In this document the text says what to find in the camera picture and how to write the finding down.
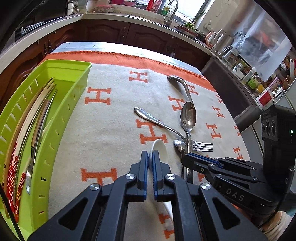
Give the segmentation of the right hand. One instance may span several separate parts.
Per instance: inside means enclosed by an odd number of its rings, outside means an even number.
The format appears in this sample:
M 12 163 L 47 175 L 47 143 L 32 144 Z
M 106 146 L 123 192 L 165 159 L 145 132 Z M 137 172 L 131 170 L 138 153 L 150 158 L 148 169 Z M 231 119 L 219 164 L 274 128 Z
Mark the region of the right hand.
M 246 213 L 243 209 L 241 209 L 241 208 L 239 208 L 238 206 L 236 206 L 236 205 L 234 205 L 234 204 L 232 204 L 241 214 L 243 214 L 248 220 L 250 220 L 251 222 L 252 222 L 252 220 L 251 220 L 251 216 L 248 214 L 248 213 Z

